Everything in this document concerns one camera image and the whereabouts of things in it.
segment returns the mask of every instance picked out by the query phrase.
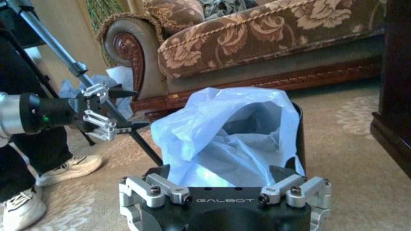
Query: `wooden sofa base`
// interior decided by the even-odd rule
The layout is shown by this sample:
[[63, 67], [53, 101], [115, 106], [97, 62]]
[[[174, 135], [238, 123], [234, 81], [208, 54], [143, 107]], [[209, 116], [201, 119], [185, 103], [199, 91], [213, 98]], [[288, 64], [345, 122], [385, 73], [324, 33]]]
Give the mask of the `wooden sofa base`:
[[[246, 81], [216, 85], [216, 88], [253, 86], [261, 88], [276, 88], [281, 90], [304, 89], [332, 83], [340, 83], [356, 79], [378, 76], [381, 69], [380, 57], [346, 62], [341, 64], [316, 67], [313, 69], [296, 71], [269, 77], [261, 77]], [[151, 118], [159, 118], [177, 108], [183, 107], [189, 95], [195, 90], [169, 94], [167, 96], [131, 102], [133, 111], [146, 111], [145, 115]]]

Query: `wooden furniture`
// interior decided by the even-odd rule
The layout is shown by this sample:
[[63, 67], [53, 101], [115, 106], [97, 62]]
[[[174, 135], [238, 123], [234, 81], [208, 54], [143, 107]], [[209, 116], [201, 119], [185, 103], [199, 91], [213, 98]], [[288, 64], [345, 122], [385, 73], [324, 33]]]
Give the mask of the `wooden furniture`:
[[385, 56], [370, 134], [411, 177], [411, 1], [386, 4]]

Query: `carved wooden trim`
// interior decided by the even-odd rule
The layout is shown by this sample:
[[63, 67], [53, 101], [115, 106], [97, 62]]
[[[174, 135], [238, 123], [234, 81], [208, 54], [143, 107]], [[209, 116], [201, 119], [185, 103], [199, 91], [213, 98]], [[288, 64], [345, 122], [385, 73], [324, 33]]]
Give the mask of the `carved wooden trim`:
[[143, 79], [143, 52], [138, 41], [129, 33], [118, 33], [114, 37], [114, 48], [118, 56], [127, 59], [133, 71], [133, 90], [141, 90]]
[[[281, 90], [304, 89], [325, 84], [374, 77], [380, 74], [380, 67], [381, 61], [380, 57], [377, 57], [361, 61], [321, 66], [269, 77], [261, 77], [236, 83], [221, 84], [214, 87], [228, 88], [253, 86], [260, 88], [277, 88]], [[187, 97], [194, 91], [197, 91], [197, 89], [174, 93], [163, 97], [139, 100], [131, 103], [131, 109], [133, 111], [159, 111], [183, 107]]]

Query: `beige carpet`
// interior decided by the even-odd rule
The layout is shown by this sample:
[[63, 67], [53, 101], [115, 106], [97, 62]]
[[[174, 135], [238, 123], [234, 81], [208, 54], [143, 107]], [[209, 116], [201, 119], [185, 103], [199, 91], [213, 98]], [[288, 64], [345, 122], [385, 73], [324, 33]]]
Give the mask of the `beige carpet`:
[[[368, 132], [377, 82], [294, 91], [289, 96], [304, 110], [308, 176], [326, 177], [333, 184], [328, 230], [411, 230], [411, 181]], [[139, 134], [151, 144], [149, 131]], [[87, 147], [70, 130], [69, 146], [74, 154], [103, 155], [105, 164], [91, 175], [43, 189], [47, 211], [30, 230], [126, 230], [117, 182], [141, 175], [153, 162], [127, 136]]]

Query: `bolt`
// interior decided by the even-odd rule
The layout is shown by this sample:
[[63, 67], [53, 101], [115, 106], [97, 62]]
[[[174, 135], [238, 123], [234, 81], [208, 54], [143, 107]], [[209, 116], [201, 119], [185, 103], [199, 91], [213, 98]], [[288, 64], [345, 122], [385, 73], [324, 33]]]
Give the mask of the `bolt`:
[[161, 192], [161, 188], [158, 186], [153, 186], [150, 189], [149, 189], [149, 193], [155, 196], [158, 195]]
[[257, 202], [258, 202], [260, 205], [266, 204], [266, 202], [268, 202], [268, 195], [261, 193], [260, 196], [257, 197]]
[[301, 188], [297, 187], [297, 186], [292, 186], [292, 187], [290, 187], [290, 194], [292, 194], [293, 196], [300, 196], [300, 195], [301, 195]]
[[189, 205], [190, 202], [191, 202], [191, 196], [187, 196], [187, 197], [185, 197], [183, 200], [182, 200], [182, 205]]

